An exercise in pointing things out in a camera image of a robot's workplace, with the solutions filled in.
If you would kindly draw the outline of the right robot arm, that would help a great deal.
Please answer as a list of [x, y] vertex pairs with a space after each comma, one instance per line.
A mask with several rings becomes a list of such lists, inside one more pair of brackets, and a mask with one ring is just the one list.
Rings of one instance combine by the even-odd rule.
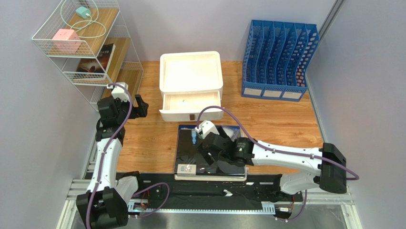
[[263, 141], [208, 133], [203, 135], [201, 149], [215, 159], [235, 167], [272, 165], [297, 169], [295, 174], [279, 175], [276, 192], [293, 195], [319, 187], [336, 194], [347, 192], [346, 158], [331, 143], [321, 148], [278, 146]]

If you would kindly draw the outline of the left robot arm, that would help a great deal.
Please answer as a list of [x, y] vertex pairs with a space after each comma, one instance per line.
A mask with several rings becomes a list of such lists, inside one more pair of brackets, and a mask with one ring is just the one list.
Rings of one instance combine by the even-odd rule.
[[115, 229], [128, 223], [128, 203], [138, 190], [138, 171], [116, 178], [125, 128], [129, 119], [147, 116], [149, 105], [135, 95], [136, 106], [113, 96], [98, 103], [95, 168], [86, 192], [76, 198], [76, 207], [87, 229]]

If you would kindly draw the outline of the white top drawer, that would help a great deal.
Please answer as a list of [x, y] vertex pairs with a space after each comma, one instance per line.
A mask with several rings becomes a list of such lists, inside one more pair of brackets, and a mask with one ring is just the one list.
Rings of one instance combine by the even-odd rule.
[[[183, 103], [187, 100], [201, 107], [196, 109]], [[219, 92], [197, 94], [165, 94], [160, 110], [162, 119], [166, 122], [196, 122], [199, 113], [209, 106], [221, 106]]]

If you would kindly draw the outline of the white three drawer organizer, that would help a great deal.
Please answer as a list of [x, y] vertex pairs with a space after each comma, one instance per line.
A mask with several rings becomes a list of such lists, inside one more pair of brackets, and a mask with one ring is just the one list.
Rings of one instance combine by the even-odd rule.
[[223, 74], [219, 52], [161, 55], [159, 89], [161, 95], [218, 92], [222, 96]]

